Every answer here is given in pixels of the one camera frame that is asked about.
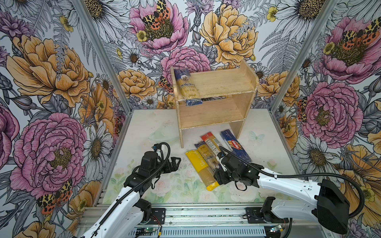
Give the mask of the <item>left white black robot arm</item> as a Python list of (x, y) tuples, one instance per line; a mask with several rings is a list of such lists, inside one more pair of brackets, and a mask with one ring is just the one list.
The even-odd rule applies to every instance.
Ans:
[(152, 180), (179, 169), (181, 158), (148, 151), (127, 177), (119, 195), (83, 238), (125, 238), (138, 224), (148, 222), (152, 204), (142, 199)]

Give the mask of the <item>dark blue spaghetti bag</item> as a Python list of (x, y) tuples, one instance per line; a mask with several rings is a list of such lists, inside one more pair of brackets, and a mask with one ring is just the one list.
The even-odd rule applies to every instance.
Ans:
[(180, 87), (181, 94), (185, 98), (186, 106), (201, 105), (202, 100), (193, 83), (190, 71), (187, 68), (174, 69), (174, 76)]

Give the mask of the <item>yellow spaghetti bag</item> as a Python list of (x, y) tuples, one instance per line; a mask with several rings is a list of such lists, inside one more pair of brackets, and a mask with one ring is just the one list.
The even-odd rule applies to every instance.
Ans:
[(219, 183), (213, 176), (211, 167), (204, 160), (198, 150), (190, 150), (186, 152), (186, 156), (208, 191), (212, 191), (219, 186)]

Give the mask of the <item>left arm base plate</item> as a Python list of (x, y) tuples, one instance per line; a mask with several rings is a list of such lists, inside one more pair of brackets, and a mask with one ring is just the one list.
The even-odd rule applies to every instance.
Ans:
[(147, 221), (143, 221), (143, 225), (164, 225), (166, 218), (165, 208), (152, 208), (151, 214)]

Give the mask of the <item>blue gold spaghetti bag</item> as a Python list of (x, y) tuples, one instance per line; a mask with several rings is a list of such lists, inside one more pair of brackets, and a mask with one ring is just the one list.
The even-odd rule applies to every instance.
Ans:
[(216, 172), (220, 169), (220, 163), (216, 159), (215, 154), (212, 150), (207, 146), (204, 141), (195, 144), (196, 149), (201, 154), (203, 159), (207, 162), (213, 172)]

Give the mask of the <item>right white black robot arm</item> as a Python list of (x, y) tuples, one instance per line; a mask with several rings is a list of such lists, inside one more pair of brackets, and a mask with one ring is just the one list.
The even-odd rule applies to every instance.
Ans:
[(291, 219), (316, 221), (327, 230), (346, 234), (350, 203), (330, 180), (322, 182), (289, 178), (254, 163), (247, 163), (231, 153), (220, 152), (223, 182), (234, 181), (281, 193), (291, 201), (269, 196), (261, 209), (248, 211), (249, 221), (289, 222)]

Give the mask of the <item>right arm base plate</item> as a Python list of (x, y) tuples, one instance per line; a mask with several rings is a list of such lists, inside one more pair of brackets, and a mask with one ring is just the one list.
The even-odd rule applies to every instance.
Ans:
[(276, 217), (271, 211), (262, 212), (260, 207), (247, 207), (245, 209), (245, 214), (242, 216), (243, 219), (247, 219), (249, 224), (262, 224), (262, 223), (279, 223), (287, 224), (289, 219), (281, 219)]

